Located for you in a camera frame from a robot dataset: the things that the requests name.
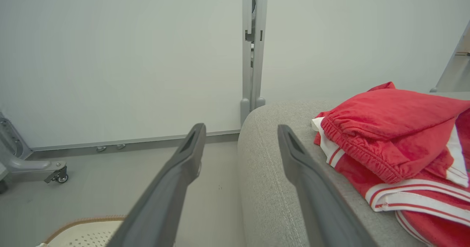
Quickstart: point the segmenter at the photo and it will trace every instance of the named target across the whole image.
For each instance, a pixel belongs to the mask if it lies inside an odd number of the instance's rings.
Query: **gray fabric upholstery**
[[[470,99],[466,92],[441,95]],[[245,120],[238,140],[238,166],[248,247],[308,246],[297,193],[282,167],[277,141],[279,124],[294,130],[379,245],[422,245],[402,229],[393,212],[371,210],[348,180],[327,165],[321,148],[314,145],[316,132],[312,130],[311,119],[345,99],[266,105],[251,112]]]

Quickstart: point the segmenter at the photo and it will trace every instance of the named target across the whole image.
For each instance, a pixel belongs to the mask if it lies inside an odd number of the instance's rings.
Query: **white partition panel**
[[[260,95],[353,95],[388,81],[429,92],[469,8],[470,0],[267,0]]]
[[[240,129],[242,0],[0,0],[0,111],[29,147]]]

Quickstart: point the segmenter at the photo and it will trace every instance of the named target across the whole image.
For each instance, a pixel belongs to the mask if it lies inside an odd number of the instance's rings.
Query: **caster wheel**
[[[65,182],[67,182],[67,180],[69,180],[69,175],[67,175],[67,174],[65,175],[65,177],[62,177],[62,178],[59,177],[59,178],[56,179],[56,181],[60,184],[63,184]]]
[[[0,194],[5,193],[8,190],[7,182],[5,180],[0,181]]]

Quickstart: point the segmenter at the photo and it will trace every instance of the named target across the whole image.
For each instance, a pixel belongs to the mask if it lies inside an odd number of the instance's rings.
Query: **white wall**
[[[240,129],[242,0],[0,0],[0,110],[29,147]]]
[[[267,103],[353,95],[393,81],[429,92],[470,19],[470,0],[267,0]]]

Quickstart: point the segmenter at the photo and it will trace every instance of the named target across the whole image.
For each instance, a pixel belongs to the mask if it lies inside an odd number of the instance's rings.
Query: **red clothing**
[[[387,83],[320,113],[312,126],[327,163],[374,211],[401,210],[420,240],[440,246],[459,241],[450,242],[455,233],[430,233],[436,220],[450,221],[439,230],[470,233],[470,101]]]

